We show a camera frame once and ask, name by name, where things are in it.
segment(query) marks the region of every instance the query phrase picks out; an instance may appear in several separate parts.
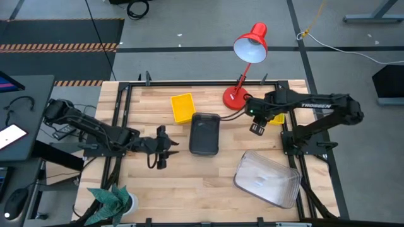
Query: green leaves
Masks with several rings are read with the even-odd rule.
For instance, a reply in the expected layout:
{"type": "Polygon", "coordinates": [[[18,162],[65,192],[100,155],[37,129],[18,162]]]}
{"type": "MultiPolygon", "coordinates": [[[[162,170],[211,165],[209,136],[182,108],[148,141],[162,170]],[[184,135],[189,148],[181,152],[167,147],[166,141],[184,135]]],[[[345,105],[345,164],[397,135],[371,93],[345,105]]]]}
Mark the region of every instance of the green leaves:
{"type": "Polygon", "coordinates": [[[97,223],[103,219],[112,217],[113,225],[117,226],[121,222],[122,215],[125,213],[128,202],[129,193],[126,190],[126,186],[120,190],[116,184],[112,186],[112,192],[104,189],[88,189],[104,206],[89,217],[85,223],[86,225],[97,223]]]}

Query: yellow cable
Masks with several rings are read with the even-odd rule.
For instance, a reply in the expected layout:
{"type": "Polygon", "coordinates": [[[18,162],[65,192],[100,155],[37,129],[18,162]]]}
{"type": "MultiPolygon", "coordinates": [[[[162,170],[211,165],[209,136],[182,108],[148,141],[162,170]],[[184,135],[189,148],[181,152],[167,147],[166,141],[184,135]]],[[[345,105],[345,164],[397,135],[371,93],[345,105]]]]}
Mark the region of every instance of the yellow cable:
{"type": "Polygon", "coordinates": [[[324,0],[321,5],[320,8],[318,9],[317,15],[314,18],[314,20],[311,22],[311,24],[309,25],[309,27],[304,31],[304,33],[302,34],[302,38],[304,38],[310,31],[311,27],[313,27],[314,24],[316,24],[317,19],[320,17],[321,13],[323,12],[323,8],[326,5],[326,0],[324,0]]]}

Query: monitor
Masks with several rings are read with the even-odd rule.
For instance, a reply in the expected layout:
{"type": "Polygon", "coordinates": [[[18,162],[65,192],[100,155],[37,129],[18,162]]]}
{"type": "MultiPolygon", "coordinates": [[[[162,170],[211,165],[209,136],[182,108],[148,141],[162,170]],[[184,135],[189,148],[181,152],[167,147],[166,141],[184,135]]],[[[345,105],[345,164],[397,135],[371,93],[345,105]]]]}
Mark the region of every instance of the monitor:
{"type": "Polygon", "coordinates": [[[25,90],[25,86],[0,71],[0,93],[25,90]]]}

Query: black desk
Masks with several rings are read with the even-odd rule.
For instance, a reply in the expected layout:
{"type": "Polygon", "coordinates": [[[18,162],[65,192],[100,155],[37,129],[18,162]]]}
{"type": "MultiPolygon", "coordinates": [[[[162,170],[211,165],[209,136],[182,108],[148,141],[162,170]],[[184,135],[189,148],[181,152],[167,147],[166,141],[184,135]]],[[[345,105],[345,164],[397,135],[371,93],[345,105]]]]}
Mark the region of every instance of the black desk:
{"type": "Polygon", "coordinates": [[[3,216],[4,206],[8,197],[16,190],[26,187],[38,179],[40,167],[43,160],[51,161],[68,168],[80,171],[84,161],[71,154],[60,151],[56,148],[37,141],[38,131],[41,126],[44,110],[52,93],[54,86],[53,76],[12,76],[25,86],[25,91],[14,91],[0,93],[0,128],[5,127],[7,111],[3,107],[9,105],[10,101],[23,95],[29,95],[35,99],[34,111],[30,111],[30,101],[21,99],[14,102],[9,124],[15,123],[28,132],[28,135],[7,148],[0,150],[0,166],[11,166],[14,168],[2,201],[0,201],[0,226],[23,226],[26,219],[36,213],[40,196],[35,194],[35,184],[29,186],[29,194],[22,213],[14,220],[7,220],[3,216]]]}

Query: black container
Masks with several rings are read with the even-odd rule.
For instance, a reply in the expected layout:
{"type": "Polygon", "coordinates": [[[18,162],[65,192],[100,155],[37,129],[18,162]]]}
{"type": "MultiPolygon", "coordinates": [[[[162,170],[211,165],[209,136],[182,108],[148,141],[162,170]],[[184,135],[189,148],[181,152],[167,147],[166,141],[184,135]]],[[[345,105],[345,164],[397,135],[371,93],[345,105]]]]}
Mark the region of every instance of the black container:
{"type": "Polygon", "coordinates": [[[215,113],[194,113],[191,122],[189,150],[192,154],[213,156],[219,152],[220,116],[215,113]]]}

